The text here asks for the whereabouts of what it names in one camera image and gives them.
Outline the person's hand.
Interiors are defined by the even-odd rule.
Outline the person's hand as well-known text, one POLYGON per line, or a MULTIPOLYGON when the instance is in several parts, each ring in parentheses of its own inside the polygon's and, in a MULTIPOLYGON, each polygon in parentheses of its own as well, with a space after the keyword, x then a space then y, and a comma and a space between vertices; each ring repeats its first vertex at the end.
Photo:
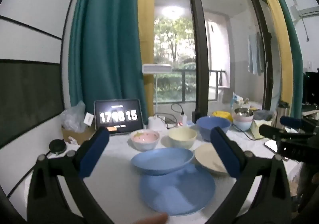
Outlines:
POLYGON ((136 221, 134 224, 166 224, 169 216, 166 213, 161 213, 152 217, 136 221))

